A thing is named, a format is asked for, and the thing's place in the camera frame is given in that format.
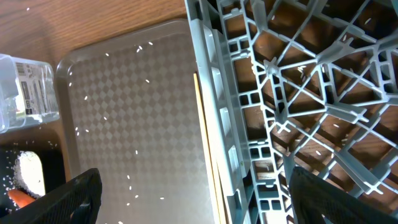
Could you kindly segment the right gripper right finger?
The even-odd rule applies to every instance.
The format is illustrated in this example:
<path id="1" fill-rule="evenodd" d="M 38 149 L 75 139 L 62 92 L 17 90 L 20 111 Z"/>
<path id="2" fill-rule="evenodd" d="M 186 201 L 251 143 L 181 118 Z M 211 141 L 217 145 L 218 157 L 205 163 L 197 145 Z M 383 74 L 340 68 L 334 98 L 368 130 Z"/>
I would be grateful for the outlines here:
<path id="1" fill-rule="evenodd" d="M 289 192 L 295 223 L 395 224 L 397 219 L 360 202 L 302 167 L 294 167 Z"/>

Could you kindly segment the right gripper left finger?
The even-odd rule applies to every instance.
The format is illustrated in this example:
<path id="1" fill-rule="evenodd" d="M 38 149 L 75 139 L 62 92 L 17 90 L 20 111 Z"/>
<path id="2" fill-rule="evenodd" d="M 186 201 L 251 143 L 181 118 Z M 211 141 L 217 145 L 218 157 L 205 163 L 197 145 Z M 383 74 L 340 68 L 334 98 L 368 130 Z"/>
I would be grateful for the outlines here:
<path id="1" fill-rule="evenodd" d="M 102 182 L 91 168 L 18 211 L 1 218 L 2 224 L 95 224 L 101 206 Z"/>

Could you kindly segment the orange carrot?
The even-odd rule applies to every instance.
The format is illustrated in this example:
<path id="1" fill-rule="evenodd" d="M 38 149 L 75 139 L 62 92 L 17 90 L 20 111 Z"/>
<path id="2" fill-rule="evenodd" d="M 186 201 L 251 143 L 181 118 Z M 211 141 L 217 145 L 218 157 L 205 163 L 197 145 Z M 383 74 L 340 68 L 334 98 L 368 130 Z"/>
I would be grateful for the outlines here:
<path id="1" fill-rule="evenodd" d="M 33 197 L 27 195 L 18 189 L 12 189 L 7 192 L 9 198 L 16 203 L 19 208 L 23 208 L 35 201 Z"/>

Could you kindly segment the pile of rice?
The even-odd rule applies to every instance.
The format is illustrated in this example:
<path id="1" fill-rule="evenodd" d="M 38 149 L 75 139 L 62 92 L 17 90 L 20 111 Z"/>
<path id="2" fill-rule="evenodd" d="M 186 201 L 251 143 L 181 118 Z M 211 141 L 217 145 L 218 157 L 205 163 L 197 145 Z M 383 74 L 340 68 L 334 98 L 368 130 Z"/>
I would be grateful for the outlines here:
<path id="1" fill-rule="evenodd" d="M 46 194 L 42 163 L 39 156 L 31 151 L 17 151 L 6 157 L 7 174 L 4 180 L 5 189 L 19 189 L 33 198 Z"/>

